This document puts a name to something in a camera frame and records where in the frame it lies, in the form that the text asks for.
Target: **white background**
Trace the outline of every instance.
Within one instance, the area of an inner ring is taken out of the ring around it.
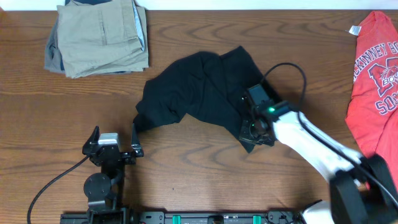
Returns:
[[[12,10],[57,10],[65,0],[0,0]],[[398,9],[398,0],[136,0],[148,10]]]

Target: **red t-shirt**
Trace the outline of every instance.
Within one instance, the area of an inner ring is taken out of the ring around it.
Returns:
[[[346,123],[366,157],[377,153],[386,160],[398,186],[398,34],[382,12],[359,26]]]

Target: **crumpled black garment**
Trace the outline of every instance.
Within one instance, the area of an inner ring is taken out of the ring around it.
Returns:
[[[238,139],[242,118],[248,115],[243,93],[261,79],[261,72],[242,47],[222,56],[196,53],[146,82],[134,124],[138,132],[145,131],[179,123],[188,113],[225,127]],[[240,142],[247,152],[253,150],[252,144]]]

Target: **folded clothes stack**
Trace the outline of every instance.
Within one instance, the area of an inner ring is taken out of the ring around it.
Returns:
[[[133,0],[67,0],[57,9],[44,69],[78,78],[149,66],[145,9]]]

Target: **wooden surface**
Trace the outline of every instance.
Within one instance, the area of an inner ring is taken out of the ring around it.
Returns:
[[[339,142],[358,148],[344,118],[353,84],[356,37],[348,34],[369,11],[206,11],[147,13],[150,68],[128,75],[72,80],[43,69],[56,12],[0,17],[0,223],[26,223],[36,193],[80,159],[96,125],[118,132],[130,150],[130,127],[148,79],[173,61],[242,45],[265,72],[295,62],[307,73],[304,112]],[[396,22],[398,14],[388,12]],[[279,68],[269,81],[295,101],[301,76]],[[229,132],[186,116],[140,134],[145,157],[128,167],[124,203],[168,211],[264,211],[328,199],[328,186],[296,152],[279,143],[247,154]],[[33,223],[58,223],[85,211],[85,162],[39,198]]]

